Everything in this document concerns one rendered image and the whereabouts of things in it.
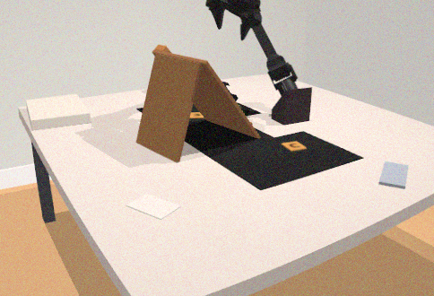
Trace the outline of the cream flat block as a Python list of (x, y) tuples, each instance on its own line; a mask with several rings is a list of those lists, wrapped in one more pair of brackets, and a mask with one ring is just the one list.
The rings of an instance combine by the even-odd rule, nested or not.
[(91, 113), (77, 94), (26, 100), (32, 130), (91, 123)]

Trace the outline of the white flat card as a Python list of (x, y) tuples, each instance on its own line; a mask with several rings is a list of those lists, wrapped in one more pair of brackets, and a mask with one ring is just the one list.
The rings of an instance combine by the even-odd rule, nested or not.
[(165, 216), (175, 212), (181, 205), (171, 203), (167, 200), (145, 194), (126, 206), (133, 208), (141, 213), (146, 213), (150, 216), (162, 220)]

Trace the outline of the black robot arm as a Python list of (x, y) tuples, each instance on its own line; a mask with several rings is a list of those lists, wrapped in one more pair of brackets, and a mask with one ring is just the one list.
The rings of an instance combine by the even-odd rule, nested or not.
[[(245, 9), (243, 12), (244, 13), (251, 13), (251, 12), (255, 12), (259, 15), (262, 16), (262, 14), (260, 12), (261, 9), (259, 7), (260, 5), (260, 0), (231, 0), (232, 3), (240, 3), (241, 5), (243, 5), (244, 7), (246, 7), (247, 9)], [(291, 66), (291, 64), (289, 64), (289, 62), (287, 63), (285, 58), (282, 55), (277, 54), (275, 48), (273, 47), (273, 44), (271, 42), (271, 40), (269, 39), (265, 28), (263, 27), (262, 24), (256, 25), (254, 27), (252, 27), (253, 32), (256, 35), (256, 38), (258, 40), (258, 42), (260, 43), (265, 56), (267, 58), (267, 62), (266, 62), (266, 67), (267, 67), (267, 74), (270, 77), (273, 86), (276, 90), (278, 90), (278, 92), (280, 93), (280, 95), (282, 96), (282, 94), (285, 92), (285, 90), (296, 90), (298, 89), (298, 86), (295, 82), (297, 82), (297, 76), (294, 73), (294, 70)], [(292, 73), (292, 76), (284, 79), (288, 76), (290, 76)], [(284, 80), (282, 80), (284, 79)], [(274, 83), (273, 81), (276, 81), (277, 83)], [(282, 80), (282, 81), (281, 81)], [(279, 82), (280, 81), (280, 82)]]

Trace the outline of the tan letter tile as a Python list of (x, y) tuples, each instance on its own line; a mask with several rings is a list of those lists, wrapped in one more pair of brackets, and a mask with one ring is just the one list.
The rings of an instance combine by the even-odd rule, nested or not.
[(190, 118), (204, 118), (200, 112), (191, 112)]
[(285, 147), (286, 149), (288, 149), (290, 152), (296, 152), (299, 150), (307, 149), (307, 147), (302, 146), (298, 142), (285, 143), (285, 144), (281, 144), (281, 145), (283, 147)]

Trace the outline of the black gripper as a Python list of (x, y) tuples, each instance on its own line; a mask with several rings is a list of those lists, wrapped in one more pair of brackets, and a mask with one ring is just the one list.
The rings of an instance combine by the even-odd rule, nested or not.
[(231, 0), (206, 0), (205, 6), (211, 11), (218, 30), (221, 29), (225, 9), (241, 18), (241, 24), (239, 25), (241, 40), (245, 39), (250, 28), (262, 24), (261, 15), (255, 12), (244, 13), (243, 11), (247, 8), (238, 2), (232, 3)]

